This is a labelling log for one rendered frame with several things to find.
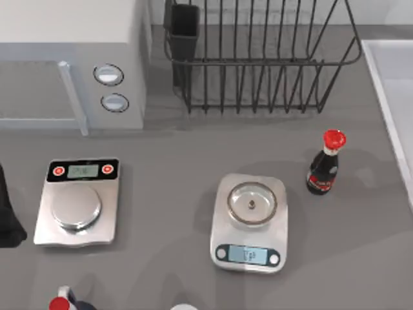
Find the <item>small microwave knob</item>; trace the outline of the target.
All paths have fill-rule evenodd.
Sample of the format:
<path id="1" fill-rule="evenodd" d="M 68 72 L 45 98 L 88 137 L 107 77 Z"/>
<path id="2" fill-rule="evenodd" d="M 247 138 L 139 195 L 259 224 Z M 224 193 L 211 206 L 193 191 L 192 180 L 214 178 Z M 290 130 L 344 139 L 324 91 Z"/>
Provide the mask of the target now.
<path id="1" fill-rule="evenodd" d="M 105 110 L 112 113 L 122 113 L 129 108 L 129 100 L 119 93 L 103 96 L 100 103 Z"/>

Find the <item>dark sauce bottle red cap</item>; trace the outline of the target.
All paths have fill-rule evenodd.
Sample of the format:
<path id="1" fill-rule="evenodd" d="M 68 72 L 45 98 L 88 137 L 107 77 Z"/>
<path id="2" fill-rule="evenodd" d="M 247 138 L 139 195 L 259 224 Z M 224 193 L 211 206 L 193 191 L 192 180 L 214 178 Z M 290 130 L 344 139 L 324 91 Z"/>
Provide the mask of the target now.
<path id="1" fill-rule="evenodd" d="M 329 129 L 323 134 L 323 148 L 317 153 L 306 177 L 307 189 L 316 195 L 328 193 L 337 176 L 339 151 L 345 146 L 347 137 L 338 129 Z"/>

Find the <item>large microwave knob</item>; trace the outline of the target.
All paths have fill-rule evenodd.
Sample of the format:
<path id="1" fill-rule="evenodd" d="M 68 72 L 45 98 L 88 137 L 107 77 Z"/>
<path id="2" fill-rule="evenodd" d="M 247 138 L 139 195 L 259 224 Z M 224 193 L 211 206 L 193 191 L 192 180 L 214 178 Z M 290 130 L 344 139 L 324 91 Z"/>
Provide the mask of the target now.
<path id="1" fill-rule="evenodd" d="M 108 87 L 120 85 L 124 80 L 124 72 L 116 65 L 104 64 L 95 66 L 93 69 L 94 79 Z"/>

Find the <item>black cutlery holder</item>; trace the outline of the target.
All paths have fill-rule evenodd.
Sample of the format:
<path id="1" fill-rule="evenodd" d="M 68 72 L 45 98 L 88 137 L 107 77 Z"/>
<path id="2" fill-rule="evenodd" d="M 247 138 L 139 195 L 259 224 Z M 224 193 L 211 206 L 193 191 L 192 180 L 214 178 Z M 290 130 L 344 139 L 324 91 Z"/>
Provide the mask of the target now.
<path id="1" fill-rule="evenodd" d="M 165 0 L 164 29 L 172 53 L 173 86 L 184 84 L 184 74 L 191 68 L 199 37 L 200 8 Z"/>

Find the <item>silver scale with black panel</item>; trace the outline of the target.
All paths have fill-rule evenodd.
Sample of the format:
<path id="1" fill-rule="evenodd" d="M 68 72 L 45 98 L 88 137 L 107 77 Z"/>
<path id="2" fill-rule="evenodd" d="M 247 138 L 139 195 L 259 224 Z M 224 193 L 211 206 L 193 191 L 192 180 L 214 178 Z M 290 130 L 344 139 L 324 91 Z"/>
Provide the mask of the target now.
<path id="1" fill-rule="evenodd" d="M 85 247 L 112 243 L 120 172 L 117 158 L 52 160 L 41 193 L 34 244 Z"/>

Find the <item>pale microwave oven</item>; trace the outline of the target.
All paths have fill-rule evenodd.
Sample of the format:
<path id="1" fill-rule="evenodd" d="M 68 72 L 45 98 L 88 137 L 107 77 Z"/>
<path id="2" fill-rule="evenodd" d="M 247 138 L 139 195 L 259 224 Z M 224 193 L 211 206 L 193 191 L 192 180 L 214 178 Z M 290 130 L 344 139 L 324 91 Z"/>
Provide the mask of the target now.
<path id="1" fill-rule="evenodd" d="M 0 0 L 0 61 L 66 61 L 95 130 L 143 128 L 152 33 L 148 0 Z M 98 83 L 95 66 L 118 66 L 124 80 Z M 103 96 L 129 100 L 122 113 L 105 110 Z"/>

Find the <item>microwave door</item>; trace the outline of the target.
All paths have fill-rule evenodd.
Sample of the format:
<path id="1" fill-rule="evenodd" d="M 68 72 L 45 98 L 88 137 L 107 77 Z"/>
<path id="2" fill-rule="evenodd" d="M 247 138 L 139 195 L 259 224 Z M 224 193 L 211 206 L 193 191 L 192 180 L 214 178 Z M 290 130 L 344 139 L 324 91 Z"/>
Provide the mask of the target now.
<path id="1" fill-rule="evenodd" d="M 0 130 L 80 131 L 57 63 L 0 61 Z"/>

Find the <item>red capped bottle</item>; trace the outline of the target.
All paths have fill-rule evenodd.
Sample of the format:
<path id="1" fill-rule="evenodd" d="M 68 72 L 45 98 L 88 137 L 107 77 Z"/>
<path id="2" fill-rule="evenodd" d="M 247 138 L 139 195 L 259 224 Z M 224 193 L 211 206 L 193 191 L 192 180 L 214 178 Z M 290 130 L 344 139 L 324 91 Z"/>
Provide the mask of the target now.
<path id="1" fill-rule="evenodd" d="M 64 285 L 58 288 L 57 295 L 49 301 L 48 310 L 97 310 L 90 302 L 78 299 L 72 288 Z"/>

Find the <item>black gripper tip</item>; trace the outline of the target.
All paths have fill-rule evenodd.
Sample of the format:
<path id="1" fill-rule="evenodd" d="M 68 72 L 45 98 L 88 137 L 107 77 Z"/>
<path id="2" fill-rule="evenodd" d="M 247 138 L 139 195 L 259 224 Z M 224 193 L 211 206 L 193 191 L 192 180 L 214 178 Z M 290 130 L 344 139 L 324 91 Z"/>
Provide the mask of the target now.
<path id="1" fill-rule="evenodd" d="M 26 239 L 26 230 L 12 208 L 4 170 L 0 164 L 0 249 L 16 248 Z"/>

